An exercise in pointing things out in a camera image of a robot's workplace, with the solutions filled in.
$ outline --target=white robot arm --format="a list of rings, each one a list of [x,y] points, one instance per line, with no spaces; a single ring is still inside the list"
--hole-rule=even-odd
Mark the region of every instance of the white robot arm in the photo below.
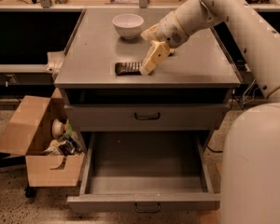
[[[188,0],[142,33],[151,42],[141,67],[148,75],[195,32],[226,22],[265,98],[280,102],[280,34],[245,0]]]
[[[147,75],[196,31],[226,22],[270,104],[231,126],[224,144],[221,224],[280,224],[280,34],[245,0],[188,0],[142,33],[152,47]]]

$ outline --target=drawer handle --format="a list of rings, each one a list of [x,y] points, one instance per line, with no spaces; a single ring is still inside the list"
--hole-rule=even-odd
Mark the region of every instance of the drawer handle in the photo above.
[[[138,115],[137,113],[134,113],[133,115],[134,115],[134,118],[137,120],[156,120],[161,117],[160,112],[158,112],[155,115],[151,115],[151,116],[141,116],[141,115]]]
[[[138,204],[135,203],[135,204],[134,204],[134,210],[135,210],[137,213],[159,213],[160,210],[161,210],[161,205],[158,203],[158,209],[156,209],[156,210],[139,210],[139,209],[138,209]]]

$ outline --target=drawer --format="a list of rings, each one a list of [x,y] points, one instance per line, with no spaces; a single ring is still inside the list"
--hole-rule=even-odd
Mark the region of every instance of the drawer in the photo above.
[[[214,210],[219,194],[192,132],[93,133],[75,212]]]
[[[217,129],[228,105],[66,105],[81,132]]]

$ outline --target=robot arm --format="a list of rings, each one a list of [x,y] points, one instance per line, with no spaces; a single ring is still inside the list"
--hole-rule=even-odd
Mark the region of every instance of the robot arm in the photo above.
[[[187,42],[197,31],[209,28],[217,21],[218,17],[201,0],[188,0],[170,12],[158,24],[141,34],[152,45],[143,61],[141,74],[148,75],[174,52],[173,49]]]
[[[280,102],[280,34],[245,0],[188,0],[142,33],[152,43],[141,67],[149,74],[195,32],[226,22],[265,98]]]

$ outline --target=open drawer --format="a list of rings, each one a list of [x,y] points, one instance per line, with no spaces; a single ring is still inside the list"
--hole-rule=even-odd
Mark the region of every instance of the open drawer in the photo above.
[[[214,210],[219,194],[192,132],[93,133],[75,212]]]

